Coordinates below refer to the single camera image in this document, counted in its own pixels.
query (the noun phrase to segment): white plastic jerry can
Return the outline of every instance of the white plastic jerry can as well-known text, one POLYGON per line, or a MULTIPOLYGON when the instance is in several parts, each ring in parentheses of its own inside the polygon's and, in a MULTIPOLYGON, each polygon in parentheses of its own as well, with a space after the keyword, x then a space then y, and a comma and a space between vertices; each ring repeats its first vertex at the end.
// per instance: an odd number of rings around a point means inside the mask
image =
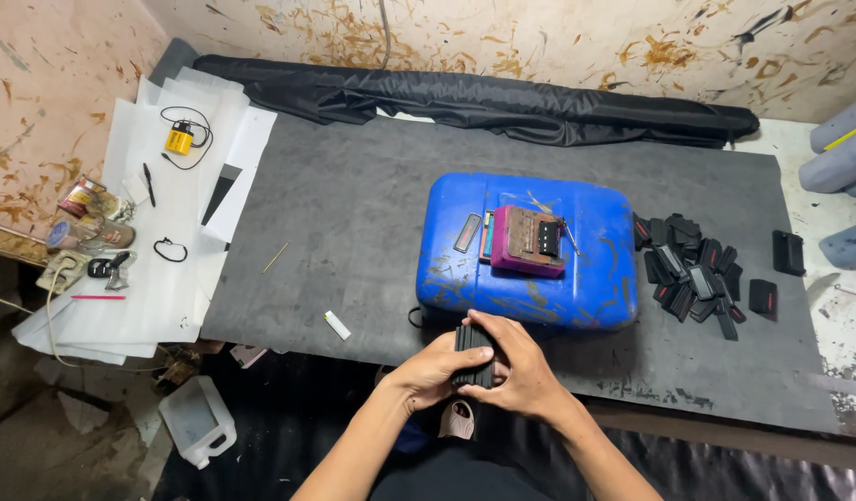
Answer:
POLYGON ((209 376, 190 378, 159 402, 168 431, 180 456, 202 470, 209 457, 218 456, 236 442, 233 416, 209 376), (220 438, 226 439, 213 447, 220 438))

